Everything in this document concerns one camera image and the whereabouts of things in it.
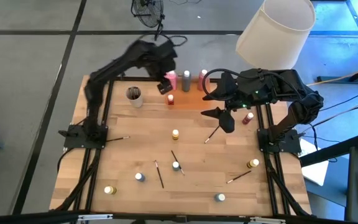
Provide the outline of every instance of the electric fan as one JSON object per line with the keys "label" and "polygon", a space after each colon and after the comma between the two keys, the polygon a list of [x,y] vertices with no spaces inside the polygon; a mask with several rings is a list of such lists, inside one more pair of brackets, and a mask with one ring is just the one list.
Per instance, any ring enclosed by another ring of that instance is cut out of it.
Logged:
{"label": "electric fan", "polygon": [[163,0],[132,0],[132,15],[138,17],[141,23],[147,27],[153,28],[158,26],[154,40],[157,40],[163,28],[162,20],[165,18],[163,10]]}

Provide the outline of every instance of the wooden tabletop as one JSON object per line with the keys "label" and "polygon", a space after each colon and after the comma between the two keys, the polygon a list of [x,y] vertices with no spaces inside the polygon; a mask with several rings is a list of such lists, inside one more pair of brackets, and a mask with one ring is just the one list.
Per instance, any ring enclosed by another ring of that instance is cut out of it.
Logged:
{"label": "wooden tabletop", "polygon": [[[73,116],[77,123],[85,117],[86,100],[83,87],[78,95]],[[226,134],[219,129],[211,140],[204,141],[218,126],[218,121],[200,115],[200,111],[222,108],[218,101],[202,101],[202,91],[192,84],[191,91],[180,90],[175,105],[166,104],[166,96],[157,90],[157,82],[114,82],[110,105],[108,139],[130,136],[129,139],[108,142],[102,150],[91,210],[112,213],[169,213],[186,215],[259,215],[272,214],[263,155],[259,151],[255,118],[243,125],[241,120],[249,112],[232,113],[236,130]],[[141,108],[133,108],[124,92],[138,86],[144,96]],[[285,103],[272,105],[273,119],[278,123],[287,115]],[[179,139],[172,139],[172,130],[179,130]],[[174,158],[185,175],[172,169]],[[50,208],[58,207],[78,182],[84,149],[74,149],[62,160]],[[291,154],[281,153],[285,183],[294,198],[307,212],[311,212],[300,163]],[[226,182],[249,170],[251,159],[260,165],[236,181]],[[158,161],[164,189],[161,186],[154,160]],[[135,180],[135,174],[145,175],[145,182]],[[106,186],[117,188],[115,195],[104,193]],[[81,207],[85,207],[87,186]],[[282,201],[276,186],[279,211]],[[215,202],[214,196],[223,193],[224,202]]]}

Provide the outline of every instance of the paint bottle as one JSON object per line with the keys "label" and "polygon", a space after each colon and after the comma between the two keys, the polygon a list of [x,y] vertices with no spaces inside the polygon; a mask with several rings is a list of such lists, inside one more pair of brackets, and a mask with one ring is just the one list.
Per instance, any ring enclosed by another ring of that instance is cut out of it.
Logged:
{"label": "paint bottle", "polygon": [[172,138],[173,138],[173,140],[179,139],[179,131],[178,130],[175,129],[172,131]]}
{"label": "paint bottle", "polygon": [[259,165],[259,160],[253,159],[247,163],[248,168],[257,167]]}
{"label": "paint bottle", "polygon": [[245,118],[242,120],[243,124],[248,124],[249,121],[252,120],[252,118],[254,118],[254,114],[253,113],[248,113],[247,116],[245,116]]}
{"label": "paint bottle", "polygon": [[137,174],[135,175],[135,179],[136,179],[137,181],[143,182],[143,181],[146,179],[146,177],[145,177],[143,174],[141,174],[141,173],[137,173]]}
{"label": "paint bottle", "polygon": [[217,202],[223,202],[226,199],[226,196],[222,193],[218,193],[215,195],[215,201]]}
{"label": "paint bottle", "polygon": [[107,186],[104,188],[104,193],[113,195],[113,194],[117,193],[117,188]]}
{"label": "paint bottle", "polygon": [[178,171],[178,170],[180,170],[180,166],[179,166],[179,162],[172,162],[172,169],[174,170],[174,171]]}
{"label": "paint bottle", "polygon": [[185,92],[190,90],[191,85],[191,74],[188,70],[183,72],[183,77],[181,79],[181,89]]}
{"label": "paint bottle", "polygon": [[[203,79],[204,76],[207,74],[207,71],[204,69],[200,72],[200,74],[198,75],[198,86],[197,89],[199,91],[203,91]],[[209,78],[207,77],[207,79],[205,80],[205,87],[207,87],[209,85]]]}
{"label": "paint bottle", "polygon": [[177,89],[177,73],[175,71],[170,71],[165,74],[165,78],[169,79],[173,90]]}
{"label": "paint bottle", "polygon": [[173,95],[169,94],[167,96],[168,105],[173,105]]}

